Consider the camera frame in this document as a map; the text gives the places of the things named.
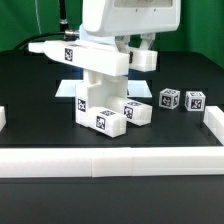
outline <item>black tabletop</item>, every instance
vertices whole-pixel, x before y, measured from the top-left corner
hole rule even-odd
[[[203,125],[203,112],[187,112],[184,93],[200,90],[206,105],[223,109],[224,70],[197,53],[160,53],[157,71],[131,71],[147,80],[152,123],[128,124],[111,139],[74,120],[74,98],[55,98],[62,79],[82,71],[27,52],[0,54],[0,104],[7,126],[1,147],[156,147],[220,145]],[[159,92],[181,91],[180,106],[159,108]],[[0,180],[0,223],[223,224],[224,176],[36,178]]]
[[[0,147],[157,147],[210,146],[220,143],[203,124],[203,112],[188,112],[185,92],[202,91],[206,105],[224,103],[224,70],[197,53],[160,53],[157,71],[131,70],[129,79],[146,80],[153,98],[135,98],[153,106],[151,124],[128,123],[123,136],[110,138],[75,123],[74,98],[56,98],[62,79],[82,79],[80,68],[20,51],[0,54],[0,105],[7,126]],[[158,106],[165,88],[181,91],[174,110]]]

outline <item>white block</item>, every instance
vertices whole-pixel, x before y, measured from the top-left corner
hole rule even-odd
[[[167,109],[174,109],[179,105],[180,91],[164,89],[160,92],[159,106]]]
[[[223,174],[224,148],[139,148],[132,162],[132,176]]]
[[[90,149],[0,149],[0,178],[91,177]]]
[[[44,42],[38,42],[38,43],[29,43],[28,48],[30,52],[33,53],[44,53]]]
[[[0,131],[3,129],[5,124],[6,124],[5,108],[4,107],[0,107]]]
[[[132,150],[125,148],[101,149],[92,160],[92,176],[131,176]]]
[[[127,117],[127,121],[142,126],[149,124],[152,117],[152,106],[120,97],[110,97],[107,107],[122,113]]]
[[[204,123],[224,145],[224,113],[217,106],[206,106]]]
[[[188,111],[204,111],[205,95],[198,91],[187,91],[185,107]]]
[[[158,54],[156,51],[130,47],[130,52],[133,53],[133,58],[129,68],[142,72],[156,70]]]
[[[46,41],[44,53],[51,59],[111,76],[127,75],[129,55],[91,47],[68,45],[64,41]]]
[[[93,107],[88,111],[89,127],[112,138],[126,133],[127,118],[105,107]]]

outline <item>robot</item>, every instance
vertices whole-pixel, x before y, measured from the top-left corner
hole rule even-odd
[[[180,0],[83,0],[83,24],[76,41],[30,43],[29,50],[83,68],[76,85],[76,122],[110,137],[126,133],[126,123],[151,122],[152,106],[127,98],[129,69],[156,69],[150,50],[155,34],[176,30]],[[129,47],[140,34],[139,48]]]

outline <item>white rectangular block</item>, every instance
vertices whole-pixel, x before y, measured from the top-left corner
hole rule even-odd
[[[110,137],[117,137],[126,132],[126,116],[107,108],[90,108],[88,111],[88,119],[89,127]]]
[[[124,114],[127,121],[142,126],[149,124],[152,117],[152,106],[120,97],[110,97],[107,107]]]
[[[138,48],[130,47],[130,52],[133,53],[133,58],[129,68],[142,72],[156,70],[156,51],[141,50]]]
[[[0,178],[91,177],[90,149],[0,149]]]
[[[125,148],[101,149],[92,160],[92,176],[131,176],[132,150]]]
[[[129,55],[90,47],[67,45],[64,41],[46,41],[44,53],[51,59],[111,76],[127,75]]]
[[[217,106],[206,106],[204,123],[224,145],[224,113]]]
[[[6,124],[5,108],[4,107],[0,107],[0,131],[3,129],[5,124]]]

